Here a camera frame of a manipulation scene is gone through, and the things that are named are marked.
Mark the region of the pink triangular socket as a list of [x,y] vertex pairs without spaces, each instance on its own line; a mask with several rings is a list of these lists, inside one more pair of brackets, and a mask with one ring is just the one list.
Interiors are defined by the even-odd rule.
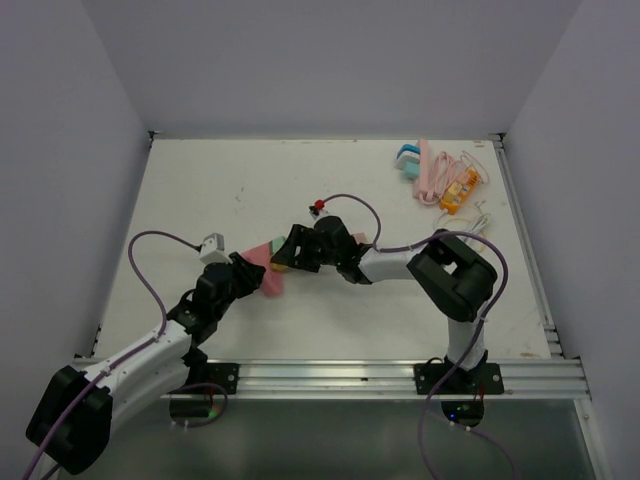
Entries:
[[265,269],[260,285],[260,291],[267,297],[277,297],[284,292],[283,275],[271,268],[271,243],[266,242],[249,250],[241,256],[248,262]]

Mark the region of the pink power strip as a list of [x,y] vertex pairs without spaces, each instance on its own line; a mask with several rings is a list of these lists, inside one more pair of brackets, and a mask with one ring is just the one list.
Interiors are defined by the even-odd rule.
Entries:
[[432,156],[425,139],[420,139],[417,147],[420,150],[419,174],[413,182],[413,197],[424,205],[436,205],[466,166],[446,151]]

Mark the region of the teal usb charger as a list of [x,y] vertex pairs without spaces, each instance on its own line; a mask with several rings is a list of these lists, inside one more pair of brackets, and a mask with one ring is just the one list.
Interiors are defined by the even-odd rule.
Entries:
[[415,181],[420,176],[420,165],[414,162],[406,162],[403,165],[402,173],[408,181]]

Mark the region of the white adapter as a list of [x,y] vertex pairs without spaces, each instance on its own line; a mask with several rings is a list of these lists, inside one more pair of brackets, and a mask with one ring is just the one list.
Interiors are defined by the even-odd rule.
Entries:
[[400,153],[394,161],[396,169],[403,170],[407,163],[420,164],[420,155],[415,152],[404,151]]

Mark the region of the blue adapter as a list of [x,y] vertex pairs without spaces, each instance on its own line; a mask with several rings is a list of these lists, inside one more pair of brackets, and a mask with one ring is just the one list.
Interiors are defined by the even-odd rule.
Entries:
[[417,145],[404,144],[397,152],[396,157],[400,157],[408,153],[419,155],[420,148]]

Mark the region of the green plug cube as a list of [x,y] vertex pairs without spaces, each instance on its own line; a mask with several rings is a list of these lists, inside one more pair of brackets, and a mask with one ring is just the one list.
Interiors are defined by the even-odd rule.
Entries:
[[269,242],[270,252],[277,253],[284,245],[286,238],[284,236],[277,237]]

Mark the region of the pink brown plug cube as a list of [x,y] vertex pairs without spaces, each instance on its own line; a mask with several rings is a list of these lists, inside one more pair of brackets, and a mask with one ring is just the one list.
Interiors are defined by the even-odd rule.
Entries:
[[367,237],[363,232],[353,233],[352,237],[357,243],[366,244],[368,242]]

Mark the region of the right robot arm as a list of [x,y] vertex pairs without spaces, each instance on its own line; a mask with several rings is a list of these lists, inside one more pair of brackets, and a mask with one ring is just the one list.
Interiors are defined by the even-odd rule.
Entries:
[[329,215],[312,227],[293,225],[271,262],[313,273],[332,266],[352,284],[416,281],[448,320],[447,384],[464,393],[480,382],[484,323],[508,281],[504,256],[486,239],[441,229],[413,246],[378,249]]

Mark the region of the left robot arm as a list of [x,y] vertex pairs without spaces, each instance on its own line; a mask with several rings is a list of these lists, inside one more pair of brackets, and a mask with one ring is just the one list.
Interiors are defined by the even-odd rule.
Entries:
[[204,268],[195,288],[163,314],[148,334],[118,354],[84,369],[68,365],[50,380],[26,430],[42,456],[79,474],[103,453],[128,420],[161,396],[201,390],[207,356],[199,348],[231,304],[257,291],[266,270],[234,253]]

